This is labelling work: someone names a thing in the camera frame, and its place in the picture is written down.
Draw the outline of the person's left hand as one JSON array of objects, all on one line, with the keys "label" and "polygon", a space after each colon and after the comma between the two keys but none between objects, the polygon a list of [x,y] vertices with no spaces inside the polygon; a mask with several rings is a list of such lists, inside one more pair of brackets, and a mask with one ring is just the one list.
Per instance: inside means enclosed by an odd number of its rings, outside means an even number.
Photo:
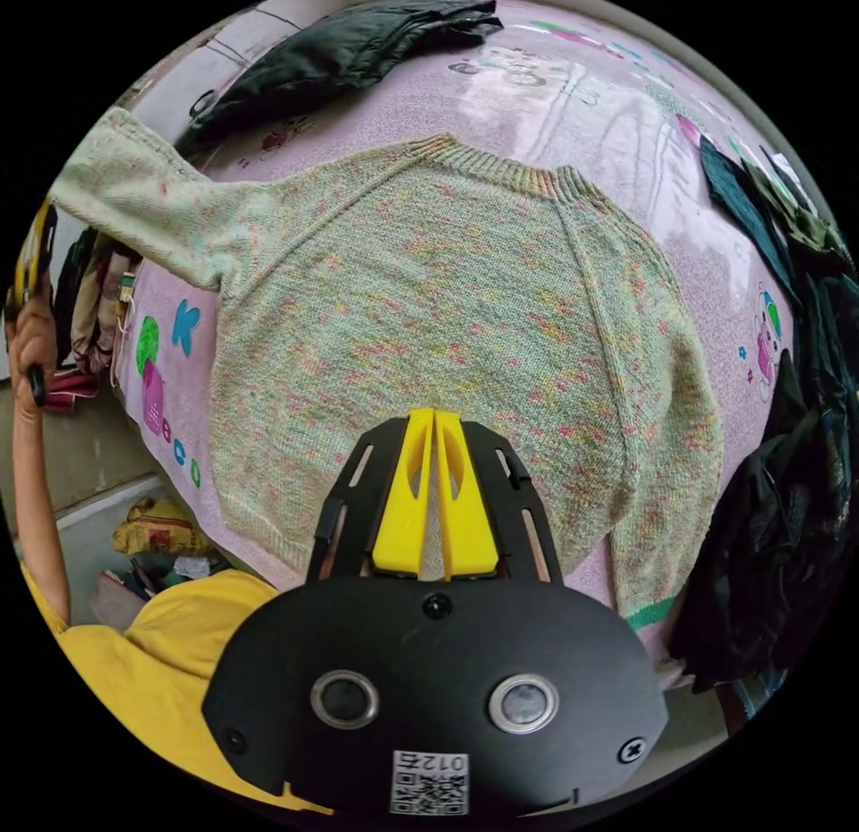
[{"label": "person's left hand", "polygon": [[28,428],[39,427],[42,407],[36,402],[30,383],[30,370],[41,371],[49,390],[57,364],[55,319],[51,285],[44,283],[17,314],[5,324],[7,356],[13,391],[14,417]]}]

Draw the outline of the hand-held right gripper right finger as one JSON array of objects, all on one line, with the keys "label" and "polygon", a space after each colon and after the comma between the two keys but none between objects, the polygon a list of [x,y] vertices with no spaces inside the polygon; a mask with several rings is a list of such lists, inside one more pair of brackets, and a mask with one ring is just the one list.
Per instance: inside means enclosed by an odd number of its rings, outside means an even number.
[{"label": "hand-held right gripper right finger", "polygon": [[498,551],[460,417],[435,412],[438,511],[445,579],[490,578]]}]

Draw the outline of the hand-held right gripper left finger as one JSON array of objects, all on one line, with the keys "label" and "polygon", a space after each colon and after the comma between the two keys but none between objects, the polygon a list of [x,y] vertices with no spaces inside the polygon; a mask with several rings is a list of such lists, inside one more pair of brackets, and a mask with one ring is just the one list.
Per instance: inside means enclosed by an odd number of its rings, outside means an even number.
[{"label": "hand-held right gripper left finger", "polygon": [[380,574],[419,574],[429,507],[435,412],[415,409],[404,426],[371,557]]}]

